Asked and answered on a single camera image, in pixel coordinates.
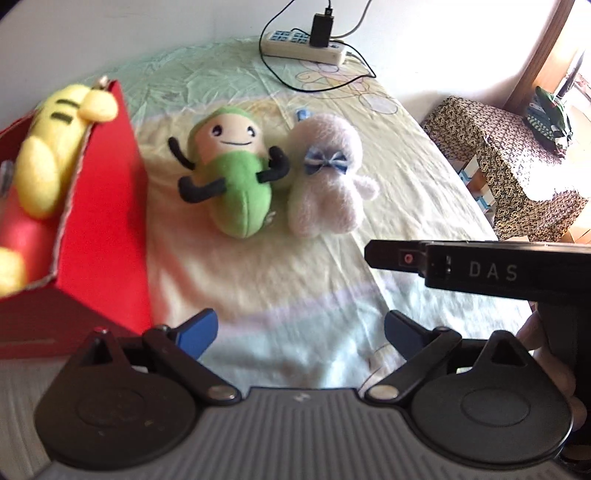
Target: black plush arm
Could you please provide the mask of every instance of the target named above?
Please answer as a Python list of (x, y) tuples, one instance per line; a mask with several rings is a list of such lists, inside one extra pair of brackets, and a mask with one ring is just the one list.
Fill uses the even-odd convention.
[(199, 203), (226, 193), (226, 179), (214, 180), (203, 187), (196, 187), (191, 177), (178, 180), (178, 193), (187, 203)]
[(168, 147), (183, 167), (188, 168), (189, 170), (195, 170), (195, 163), (193, 163), (187, 157), (184, 156), (181, 147), (178, 144), (178, 140), (176, 138), (170, 137), (168, 139)]
[(269, 169), (260, 171), (256, 174), (258, 183), (267, 183), (269, 181), (281, 180), (290, 172), (289, 158), (283, 153), (279, 147), (271, 147), (269, 149)]

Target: green plush toy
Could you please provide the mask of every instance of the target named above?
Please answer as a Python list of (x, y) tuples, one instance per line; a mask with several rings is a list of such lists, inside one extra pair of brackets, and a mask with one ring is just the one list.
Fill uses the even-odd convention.
[(290, 167), (279, 147), (267, 155), (262, 131), (247, 112), (224, 107), (199, 122), (189, 133), (187, 157), (176, 138), (169, 138), (168, 146), (181, 165), (193, 170), (178, 181), (185, 202), (207, 200), (216, 226), (234, 238), (263, 227), (271, 207), (270, 182), (285, 177)]

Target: pink plush toy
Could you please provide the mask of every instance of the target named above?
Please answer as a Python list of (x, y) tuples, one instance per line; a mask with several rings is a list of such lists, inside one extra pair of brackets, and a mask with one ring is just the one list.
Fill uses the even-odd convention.
[(378, 184), (357, 175), (363, 158), (359, 134), (343, 118), (317, 113), (291, 130), (293, 185), (288, 223), (293, 234), (348, 233), (365, 217), (363, 201), (373, 200)]

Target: power strip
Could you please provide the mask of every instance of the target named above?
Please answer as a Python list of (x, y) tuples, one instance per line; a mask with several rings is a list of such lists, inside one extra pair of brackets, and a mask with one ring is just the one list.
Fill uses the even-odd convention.
[(330, 65), (342, 65), (347, 56), (346, 47), (330, 42), (326, 48), (310, 47), (310, 36), (299, 31), (275, 30), (261, 41), (264, 55), (286, 59), (309, 60)]

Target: bow tie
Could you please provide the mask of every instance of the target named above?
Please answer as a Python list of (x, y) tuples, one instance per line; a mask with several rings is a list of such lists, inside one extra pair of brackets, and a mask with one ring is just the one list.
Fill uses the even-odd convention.
[(316, 147), (310, 147), (304, 159), (304, 169), (308, 175), (318, 173), (323, 167), (334, 168), (339, 173), (345, 174), (349, 164), (349, 160), (340, 150), (332, 157), (326, 158), (324, 152)]

